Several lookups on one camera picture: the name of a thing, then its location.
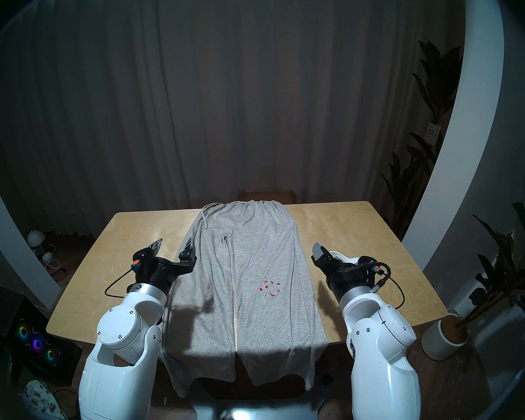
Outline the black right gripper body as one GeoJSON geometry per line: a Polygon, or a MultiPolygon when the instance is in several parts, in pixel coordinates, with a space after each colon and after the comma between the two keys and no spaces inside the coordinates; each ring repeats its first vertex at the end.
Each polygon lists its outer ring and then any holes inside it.
{"type": "Polygon", "coordinates": [[[341,265],[335,265],[331,260],[317,260],[313,263],[325,275],[326,284],[334,295],[344,295],[356,287],[373,287],[373,260],[341,265]]]}

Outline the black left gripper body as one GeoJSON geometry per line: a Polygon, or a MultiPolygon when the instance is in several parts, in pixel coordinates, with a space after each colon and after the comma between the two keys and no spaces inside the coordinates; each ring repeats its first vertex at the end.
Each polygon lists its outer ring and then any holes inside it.
{"type": "Polygon", "coordinates": [[[139,283],[161,291],[169,291],[178,276],[191,273],[195,267],[195,264],[172,262],[153,253],[139,253],[139,262],[139,283]]]}

